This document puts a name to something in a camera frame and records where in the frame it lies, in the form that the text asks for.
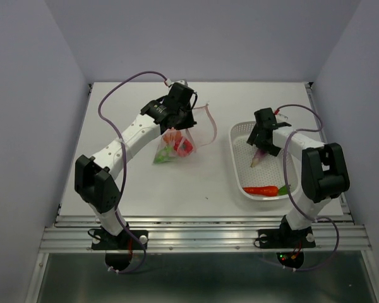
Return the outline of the orange toy carrot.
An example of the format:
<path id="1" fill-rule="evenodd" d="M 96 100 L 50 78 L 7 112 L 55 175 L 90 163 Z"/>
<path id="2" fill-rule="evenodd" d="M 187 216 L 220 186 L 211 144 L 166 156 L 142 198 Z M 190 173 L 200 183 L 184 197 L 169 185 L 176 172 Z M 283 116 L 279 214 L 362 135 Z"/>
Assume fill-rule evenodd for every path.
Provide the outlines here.
<path id="1" fill-rule="evenodd" d="M 263 187 L 244 187 L 243 191 L 250 195 L 259 195 L 266 197 L 284 196 L 288 193 L 285 186 L 281 188 L 277 186 L 263 186 Z"/>

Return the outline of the red toy bell pepper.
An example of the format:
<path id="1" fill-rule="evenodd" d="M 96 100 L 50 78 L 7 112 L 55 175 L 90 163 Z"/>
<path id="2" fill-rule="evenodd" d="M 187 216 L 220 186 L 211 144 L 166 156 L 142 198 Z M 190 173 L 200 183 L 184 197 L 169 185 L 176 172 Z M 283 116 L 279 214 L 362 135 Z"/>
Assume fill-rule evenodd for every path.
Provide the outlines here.
<path id="1" fill-rule="evenodd" d="M 174 144 L 174 151 L 179 157 L 187 157 L 193 152 L 193 150 L 194 148 L 192 143 L 185 137 L 182 137 Z"/>

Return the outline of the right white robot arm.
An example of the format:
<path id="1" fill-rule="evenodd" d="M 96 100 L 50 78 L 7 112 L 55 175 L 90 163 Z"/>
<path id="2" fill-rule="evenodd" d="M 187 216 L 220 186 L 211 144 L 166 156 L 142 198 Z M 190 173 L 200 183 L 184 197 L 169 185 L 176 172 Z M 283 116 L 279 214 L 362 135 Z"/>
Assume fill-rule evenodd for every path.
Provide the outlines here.
<path id="1" fill-rule="evenodd" d="M 278 231 L 278 239 L 285 246 L 293 246 L 301 238 L 300 230 L 318 220 L 318 214 L 330 200 L 338 198 L 350 188 L 350 180 L 342 147 L 338 143 L 324 143 L 304 133 L 318 133 L 318 129 L 296 129 L 280 120 L 279 111 L 264 108 L 254 112 L 255 126 L 247 144 L 272 156 L 283 152 L 283 160 L 292 155 L 301 162 L 301 188 L 298 200 L 289 193 L 293 209 L 285 216 L 288 225 Z"/>

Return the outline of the purple toy eggplant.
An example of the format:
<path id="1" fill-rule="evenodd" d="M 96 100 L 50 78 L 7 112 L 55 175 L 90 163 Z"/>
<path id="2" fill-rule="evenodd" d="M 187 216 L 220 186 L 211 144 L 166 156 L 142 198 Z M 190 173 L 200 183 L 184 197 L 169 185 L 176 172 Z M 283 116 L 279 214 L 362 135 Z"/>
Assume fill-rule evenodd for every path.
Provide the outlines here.
<path id="1" fill-rule="evenodd" d="M 252 158 L 250 167 L 251 168 L 256 167 L 266 157 L 266 155 L 267 153 L 265 151 L 261 149 L 257 149 Z"/>

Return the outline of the clear pink-dotted zip bag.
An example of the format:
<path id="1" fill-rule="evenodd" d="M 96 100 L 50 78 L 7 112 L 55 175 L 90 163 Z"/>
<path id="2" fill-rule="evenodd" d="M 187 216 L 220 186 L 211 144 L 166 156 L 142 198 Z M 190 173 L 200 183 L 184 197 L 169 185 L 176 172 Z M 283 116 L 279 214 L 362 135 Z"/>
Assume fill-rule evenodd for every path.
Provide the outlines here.
<path id="1" fill-rule="evenodd" d="M 217 138 L 217 124 L 210 111 L 210 104 L 196 106 L 195 118 L 199 125 L 191 129 L 167 130 L 159 141 L 153 164 L 179 161 L 196 153 L 201 147 L 213 143 Z"/>

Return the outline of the orange toy pumpkin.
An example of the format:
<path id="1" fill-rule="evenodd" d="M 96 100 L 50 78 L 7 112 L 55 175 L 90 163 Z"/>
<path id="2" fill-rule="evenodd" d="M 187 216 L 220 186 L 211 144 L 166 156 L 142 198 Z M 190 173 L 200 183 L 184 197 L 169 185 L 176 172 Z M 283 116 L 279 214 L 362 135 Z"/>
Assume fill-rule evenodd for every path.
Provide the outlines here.
<path id="1" fill-rule="evenodd" d="M 176 142 L 176 131 L 169 131 L 163 135 L 162 139 L 167 145 L 174 144 Z"/>

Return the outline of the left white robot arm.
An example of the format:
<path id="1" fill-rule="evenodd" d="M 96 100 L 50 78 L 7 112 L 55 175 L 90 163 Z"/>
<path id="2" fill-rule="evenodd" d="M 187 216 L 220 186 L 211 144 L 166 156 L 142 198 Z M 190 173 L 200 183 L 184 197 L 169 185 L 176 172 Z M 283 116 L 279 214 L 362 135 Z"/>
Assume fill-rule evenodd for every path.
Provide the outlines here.
<path id="1" fill-rule="evenodd" d="M 116 139 L 101 151 L 77 158 L 75 191 L 94 211 L 113 248 L 124 247 L 129 232 L 118 207 L 124 187 L 117 186 L 117 177 L 126 179 L 128 162 L 167 130 L 192 128 L 196 124 L 192 109 L 197 99 L 193 89 L 175 82 L 167 95 L 149 101 L 135 120 L 124 131 L 117 131 Z"/>

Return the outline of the green toy bitter gourd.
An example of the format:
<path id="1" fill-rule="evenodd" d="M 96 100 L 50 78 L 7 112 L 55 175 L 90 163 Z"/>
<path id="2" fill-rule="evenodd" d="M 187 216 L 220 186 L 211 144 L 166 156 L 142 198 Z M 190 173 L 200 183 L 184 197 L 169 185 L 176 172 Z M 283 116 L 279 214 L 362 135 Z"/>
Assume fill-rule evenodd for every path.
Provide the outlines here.
<path id="1" fill-rule="evenodd" d="M 159 150 L 154 157 L 154 164 L 160 164 L 165 162 L 170 162 L 174 160 L 175 156 L 173 154 L 173 147 L 167 145 L 163 147 L 161 150 Z"/>

